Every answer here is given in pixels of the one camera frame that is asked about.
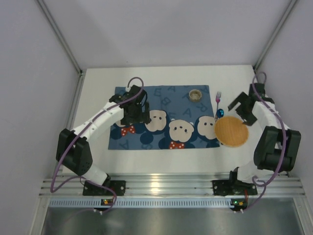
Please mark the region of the blue bear placemat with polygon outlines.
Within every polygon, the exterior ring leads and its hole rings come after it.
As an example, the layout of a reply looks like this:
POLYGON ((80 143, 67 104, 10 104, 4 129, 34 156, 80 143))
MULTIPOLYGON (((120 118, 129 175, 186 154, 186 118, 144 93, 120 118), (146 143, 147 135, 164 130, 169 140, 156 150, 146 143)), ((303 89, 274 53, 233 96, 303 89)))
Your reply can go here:
POLYGON ((208 85, 147 86, 150 123, 118 135, 122 125, 111 127, 109 150, 173 150, 217 148, 215 118, 208 85), (200 102, 191 102, 189 92, 200 90, 200 102))

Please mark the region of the small beige cup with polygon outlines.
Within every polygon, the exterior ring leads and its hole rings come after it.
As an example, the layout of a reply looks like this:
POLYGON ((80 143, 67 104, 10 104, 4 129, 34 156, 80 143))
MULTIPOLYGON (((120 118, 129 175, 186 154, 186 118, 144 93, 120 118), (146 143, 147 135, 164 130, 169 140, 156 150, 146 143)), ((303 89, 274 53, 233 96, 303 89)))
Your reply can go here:
POLYGON ((192 89, 190 92, 189 92, 189 100, 191 102, 200 102, 202 98, 202 93, 200 90, 197 90, 197 89, 192 89))

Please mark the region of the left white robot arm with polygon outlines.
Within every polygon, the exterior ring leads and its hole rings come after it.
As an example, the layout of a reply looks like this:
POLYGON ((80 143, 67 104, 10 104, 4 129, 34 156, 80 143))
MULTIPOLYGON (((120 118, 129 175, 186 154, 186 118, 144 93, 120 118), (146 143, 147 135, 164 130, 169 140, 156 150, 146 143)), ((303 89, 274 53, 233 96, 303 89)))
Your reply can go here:
POLYGON ((72 130, 61 131, 56 153, 57 162, 79 177, 96 185, 106 186, 110 177, 93 162, 90 143, 117 122, 122 125, 118 131, 120 136, 135 131, 140 124, 148 124, 149 111, 146 91, 136 85, 127 87, 124 94, 113 95, 88 121, 72 130))

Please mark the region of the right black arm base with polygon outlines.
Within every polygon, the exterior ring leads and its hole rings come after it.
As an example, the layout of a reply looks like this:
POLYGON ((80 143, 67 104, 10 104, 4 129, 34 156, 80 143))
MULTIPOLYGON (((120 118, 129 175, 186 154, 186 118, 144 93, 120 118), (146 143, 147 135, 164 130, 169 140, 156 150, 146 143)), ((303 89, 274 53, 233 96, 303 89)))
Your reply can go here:
POLYGON ((213 194, 215 196, 233 196, 233 195, 257 195, 257 188, 254 184, 245 183, 242 181, 230 180, 213 180, 213 194))

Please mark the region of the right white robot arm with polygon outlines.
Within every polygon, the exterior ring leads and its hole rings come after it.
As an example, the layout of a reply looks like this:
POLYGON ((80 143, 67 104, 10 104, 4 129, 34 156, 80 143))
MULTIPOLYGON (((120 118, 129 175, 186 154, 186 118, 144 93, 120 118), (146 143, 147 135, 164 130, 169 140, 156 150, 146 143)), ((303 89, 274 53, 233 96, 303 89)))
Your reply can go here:
POLYGON ((264 83, 252 83, 249 93, 242 92, 228 106, 231 110, 240 104, 236 113, 246 126, 258 124, 262 133, 256 144, 253 160, 237 167, 237 180, 262 185, 262 170, 272 171, 272 181, 279 173, 293 170, 301 141, 301 133, 290 129, 275 109, 272 98, 266 95, 264 83))

